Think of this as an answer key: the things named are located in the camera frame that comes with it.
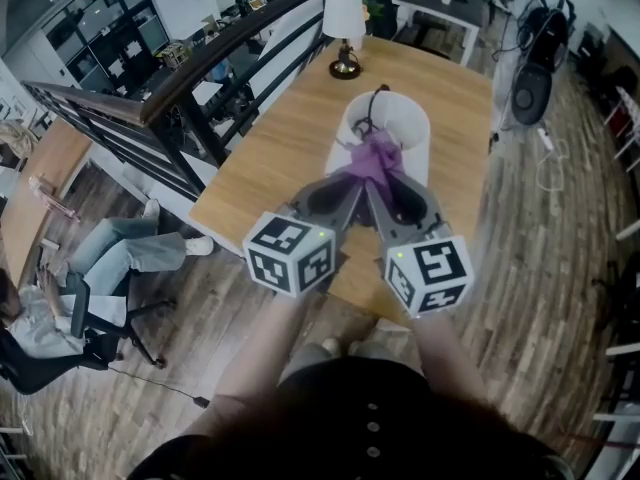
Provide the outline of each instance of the railing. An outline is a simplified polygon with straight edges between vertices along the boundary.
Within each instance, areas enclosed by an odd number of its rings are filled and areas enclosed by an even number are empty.
[[[205,161],[220,167],[227,158],[225,146],[236,133],[246,131],[257,116],[260,105],[296,70],[302,70],[330,40],[319,24],[322,11],[302,23],[289,36],[256,61],[222,93],[208,110],[196,102],[192,91],[221,61],[247,40],[308,0],[274,0],[258,11],[224,28],[208,45],[193,55],[164,81],[143,103],[117,96],[97,94],[57,85],[24,82],[30,94],[72,126],[111,151],[119,160],[138,168],[179,194],[195,201],[204,190],[204,182],[183,154],[184,137],[194,137],[206,153]],[[313,27],[317,29],[310,44],[278,76],[233,117],[233,124],[222,137],[213,129],[213,116],[244,90],[247,82]],[[179,110],[181,137],[167,124],[166,116]]]

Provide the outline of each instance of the table lamp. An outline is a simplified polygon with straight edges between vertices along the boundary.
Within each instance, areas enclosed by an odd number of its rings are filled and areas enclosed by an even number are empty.
[[[347,43],[350,37],[363,36],[366,32],[362,0],[326,0],[322,32],[329,37],[342,39],[338,60],[329,65],[329,73],[341,80],[357,78],[362,71],[358,59]]]

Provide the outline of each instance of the lamp base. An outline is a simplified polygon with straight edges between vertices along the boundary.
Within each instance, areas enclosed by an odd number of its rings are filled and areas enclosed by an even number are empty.
[[[353,80],[360,76],[362,67],[355,62],[346,64],[341,60],[336,60],[329,64],[329,73],[332,77],[338,78],[339,80]]]

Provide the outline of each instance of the white sneaker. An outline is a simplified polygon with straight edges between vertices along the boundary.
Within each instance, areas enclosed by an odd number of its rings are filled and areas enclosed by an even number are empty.
[[[215,242],[210,236],[185,240],[187,256],[208,256],[213,252]]]
[[[351,344],[349,345],[349,350],[347,351],[347,355],[355,356],[356,352],[360,348],[360,345],[362,345],[361,341],[352,341]]]
[[[322,342],[322,348],[325,349],[333,357],[340,357],[341,347],[340,342],[336,338],[327,338]]]
[[[144,205],[144,212],[142,212],[143,219],[158,219],[160,217],[160,203],[157,199],[149,199],[147,204]]]

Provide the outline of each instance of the desk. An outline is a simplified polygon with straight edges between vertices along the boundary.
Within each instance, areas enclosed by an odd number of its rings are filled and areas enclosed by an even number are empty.
[[[91,141],[63,119],[56,119],[38,143],[20,173],[0,219],[0,232],[9,275],[20,287],[31,273],[32,252],[46,230],[49,210],[29,189],[29,177],[42,175],[64,197],[84,165]]]
[[[443,4],[441,0],[392,0],[392,2],[400,6],[398,17],[406,19],[409,26],[413,24],[413,14],[416,11],[463,26],[467,32],[460,64],[466,66],[469,63],[478,31],[482,27],[482,0],[467,0],[466,3],[451,0],[449,5]]]
[[[277,210],[304,185],[323,177],[347,104],[382,83],[405,94],[431,120],[429,186],[454,233],[471,246],[480,208],[491,120],[490,81],[453,62],[409,46],[365,37],[363,73],[342,81],[327,66],[335,41],[265,112],[222,165],[190,216],[242,247],[264,211]],[[379,241],[353,226],[342,251],[349,259],[329,292],[359,308],[402,323],[399,302],[373,263]]]

